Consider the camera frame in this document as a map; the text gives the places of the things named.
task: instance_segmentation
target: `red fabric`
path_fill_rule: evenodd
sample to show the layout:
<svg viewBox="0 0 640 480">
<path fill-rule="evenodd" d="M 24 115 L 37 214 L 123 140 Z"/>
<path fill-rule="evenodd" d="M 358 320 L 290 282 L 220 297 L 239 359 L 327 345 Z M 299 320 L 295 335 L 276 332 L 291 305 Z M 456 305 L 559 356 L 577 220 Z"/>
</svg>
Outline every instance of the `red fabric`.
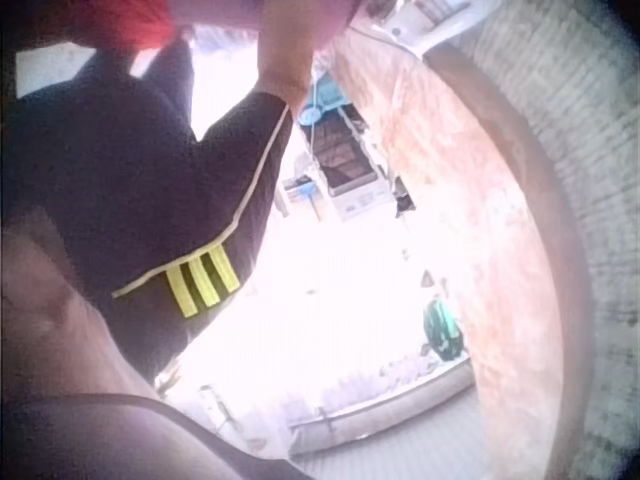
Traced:
<svg viewBox="0 0 640 480">
<path fill-rule="evenodd" d="M 73 41 L 81 45 L 135 49 L 161 47 L 173 37 L 166 0 L 74 2 Z"/>
<path fill-rule="evenodd" d="M 93 48 L 142 50 L 161 47 L 174 34 L 166 0 L 57 0 L 19 13 L 26 23 L 18 37 L 20 48 L 70 41 Z"/>
</svg>

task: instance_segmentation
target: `sleeve stripe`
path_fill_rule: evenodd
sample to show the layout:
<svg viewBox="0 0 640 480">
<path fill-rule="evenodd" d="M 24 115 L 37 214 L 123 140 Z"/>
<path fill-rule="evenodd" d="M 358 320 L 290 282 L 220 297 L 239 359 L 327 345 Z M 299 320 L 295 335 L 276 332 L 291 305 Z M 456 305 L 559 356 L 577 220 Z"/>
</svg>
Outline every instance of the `sleeve stripe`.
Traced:
<svg viewBox="0 0 640 480">
<path fill-rule="evenodd" d="M 235 270 L 231 266 L 231 262 L 229 261 L 227 253 L 224 251 L 224 247 L 222 245 L 213 247 L 209 250 L 209 256 L 222 279 L 222 283 L 224 283 L 224 286 L 227 288 L 227 291 L 232 293 L 240 288 L 240 281 L 238 280 Z"/>
<path fill-rule="evenodd" d="M 218 292 L 216 292 L 215 287 L 211 283 L 200 257 L 189 260 L 189 270 L 205 305 L 207 307 L 213 307 L 216 303 L 220 302 L 220 295 L 218 295 Z"/>
<path fill-rule="evenodd" d="M 247 188 L 247 191 L 242 197 L 242 200 L 240 201 L 238 208 L 234 212 L 231 222 L 222 231 L 222 233 L 218 235 L 216 238 L 214 238 L 211 242 L 207 243 L 206 245 L 203 245 L 202 247 L 194 250 L 193 252 L 188 253 L 187 255 L 183 255 L 182 257 L 179 257 L 169 263 L 165 263 L 158 267 L 152 268 L 151 270 L 147 271 L 145 274 L 141 275 L 137 279 L 133 280 L 132 282 L 129 282 L 124 287 L 118 290 L 115 290 L 111 294 L 113 298 L 118 298 L 118 297 L 121 297 L 122 295 L 126 295 L 127 293 L 135 290 L 136 288 L 146 283 L 150 278 L 154 277 L 155 275 L 158 275 L 159 273 L 162 273 L 163 271 L 168 271 L 169 269 L 178 267 L 179 265 L 185 262 L 188 262 L 193 258 L 205 255 L 209 250 L 221 245 L 222 242 L 224 242 L 227 238 L 229 238 L 233 234 L 236 228 L 238 228 L 240 217 L 244 213 L 244 210 L 247 208 L 247 205 L 249 204 L 249 200 L 251 200 L 251 196 L 253 195 L 253 192 L 256 189 L 256 186 L 258 185 L 258 180 L 260 179 L 260 175 L 262 174 L 262 170 L 264 169 L 264 165 L 267 161 L 267 157 L 269 156 L 269 152 L 271 151 L 271 147 L 273 146 L 276 138 L 278 137 L 280 130 L 282 130 L 282 126 L 284 125 L 284 121 L 287 118 L 288 112 L 289 112 L 289 105 L 285 105 L 284 109 L 282 110 L 282 113 L 280 114 L 280 118 L 278 119 L 278 122 L 276 123 L 276 126 L 273 129 L 271 137 L 267 142 L 264 152 L 260 157 L 260 161 L 258 162 L 258 166 L 253 175 L 253 179 L 251 180 L 251 184 L 249 185 L 249 188 Z"/>
<path fill-rule="evenodd" d="M 189 318 L 198 313 L 198 308 L 193 301 L 193 297 L 191 297 L 191 293 L 189 293 L 179 265 L 167 269 L 167 280 L 169 280 L 171 291 L 176 297 L 176 301 L 185 318 Z"/>
</svg>

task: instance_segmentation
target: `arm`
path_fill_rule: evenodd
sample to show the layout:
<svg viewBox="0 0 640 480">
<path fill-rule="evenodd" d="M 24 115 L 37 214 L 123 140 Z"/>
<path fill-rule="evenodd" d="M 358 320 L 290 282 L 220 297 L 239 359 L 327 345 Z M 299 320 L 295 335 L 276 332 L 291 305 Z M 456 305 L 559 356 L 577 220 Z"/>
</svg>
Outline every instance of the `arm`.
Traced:
<svg viewBox="0 0 640 480">
<path fill-rule="evenodd" d="M 319 0 L 265 0 L 255 90 L 284 100 L 297 115 L 311 83 Z"/>
</svg>

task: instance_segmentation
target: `green bag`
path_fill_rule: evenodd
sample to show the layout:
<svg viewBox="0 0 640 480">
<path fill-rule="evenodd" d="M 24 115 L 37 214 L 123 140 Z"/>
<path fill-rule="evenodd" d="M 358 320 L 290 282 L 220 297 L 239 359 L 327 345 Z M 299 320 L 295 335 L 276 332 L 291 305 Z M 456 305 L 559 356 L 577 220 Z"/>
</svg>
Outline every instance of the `green bag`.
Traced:
<svg viewBox="0 0 640 480">
<path fill-rule="evenodd" d="M 464 348 L 464 337 L 446 303 L 434 298 L 424 309 L 423 317 L 424 332 L 431 348 L 444 361 L 458 358 Z"/>
</svg>

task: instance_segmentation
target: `fabric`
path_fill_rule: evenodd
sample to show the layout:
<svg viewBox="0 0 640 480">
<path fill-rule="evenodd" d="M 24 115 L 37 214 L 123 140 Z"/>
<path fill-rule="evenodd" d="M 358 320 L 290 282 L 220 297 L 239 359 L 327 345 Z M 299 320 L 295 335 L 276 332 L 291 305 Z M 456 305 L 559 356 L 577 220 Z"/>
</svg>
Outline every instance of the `fabric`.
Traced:
<svg viewBox="0 0 640 480">
<path fill-rule="evenodd" d="M 138 51 L 168 44 L 174 26 L 166 0 L 13 0 L 7 16 L 16 46 L 60 42 Z"/>
<path fill-rule="evenodd" d="M 462 353 L 464 339 L 455 318 L 439 298 L 433 299 L 424 313 L 424 331 L 429 345 L 442 360 L 454 360 Z"/>
<path fill-rule="evenodd" d="M 252 273 L 292 128 L 284 101 L 251 93 L 197 142 L 178 104 L 88 69 L 22 99 L 3 137 L 3 218 L 46 210 L 150 381 Z"/>
<path fill-rule="evenodd" d="M 2 405 L 2 478 L 311 480 L 227 444 L 177 410 L 130 395 Z"/>
</svg>

